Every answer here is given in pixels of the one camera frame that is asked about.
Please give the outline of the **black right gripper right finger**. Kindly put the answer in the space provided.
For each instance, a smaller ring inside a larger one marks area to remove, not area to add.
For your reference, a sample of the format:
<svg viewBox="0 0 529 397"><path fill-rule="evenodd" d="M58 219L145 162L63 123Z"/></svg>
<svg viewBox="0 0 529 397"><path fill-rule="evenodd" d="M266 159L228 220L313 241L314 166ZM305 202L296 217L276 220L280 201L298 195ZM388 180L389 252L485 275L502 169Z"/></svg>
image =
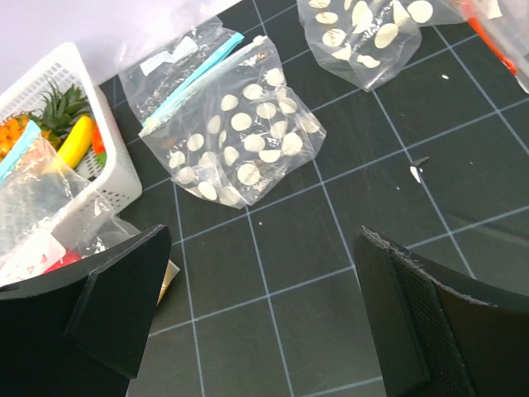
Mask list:
<svg viewBox="0 0 529 397"><path fill-rule="evenodd" d="M388 396L526 396L528 297L362 226L353 256Z"/></svg>

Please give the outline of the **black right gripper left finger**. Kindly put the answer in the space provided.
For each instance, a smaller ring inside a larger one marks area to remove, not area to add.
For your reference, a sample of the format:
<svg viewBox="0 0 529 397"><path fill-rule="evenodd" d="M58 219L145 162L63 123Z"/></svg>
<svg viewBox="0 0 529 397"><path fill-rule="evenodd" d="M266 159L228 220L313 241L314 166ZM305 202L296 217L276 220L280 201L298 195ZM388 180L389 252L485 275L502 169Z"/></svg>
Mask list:
<svg viewBox="0 0 529 397"><path fill-rule="evenodd" d="M3 396L123 396L138 375L171 251L156 225L1 289Z"/></svg>

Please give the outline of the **red toy apple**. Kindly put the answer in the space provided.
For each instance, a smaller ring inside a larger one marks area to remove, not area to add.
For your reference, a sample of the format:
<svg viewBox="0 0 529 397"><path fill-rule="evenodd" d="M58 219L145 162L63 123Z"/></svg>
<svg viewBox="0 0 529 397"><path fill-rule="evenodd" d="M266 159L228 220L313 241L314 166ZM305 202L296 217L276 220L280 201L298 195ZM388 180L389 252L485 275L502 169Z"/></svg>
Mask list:
<svg viewBox="0 0 529 397"><path fill-rule="evenodd" d="M67 265L82 260L83 257L75 251L66 250L64 256L57 260L51 267L44 271L45 274L63 268Z"/></svg>

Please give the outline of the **clear zip bag teal zipper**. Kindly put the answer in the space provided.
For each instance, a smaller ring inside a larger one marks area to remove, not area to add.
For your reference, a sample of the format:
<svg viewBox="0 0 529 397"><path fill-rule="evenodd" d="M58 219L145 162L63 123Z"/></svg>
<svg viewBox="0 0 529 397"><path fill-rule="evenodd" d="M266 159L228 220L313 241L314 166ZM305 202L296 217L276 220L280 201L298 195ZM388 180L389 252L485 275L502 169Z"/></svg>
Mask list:
<svg viewBox="0 0 529 397"><path fill-rule="evenodd" d="M24 299L88 278L162 231L117 217L30 122L19 150L1 165L1 299ZM83 259L45 274L66 250Z"/></svg>

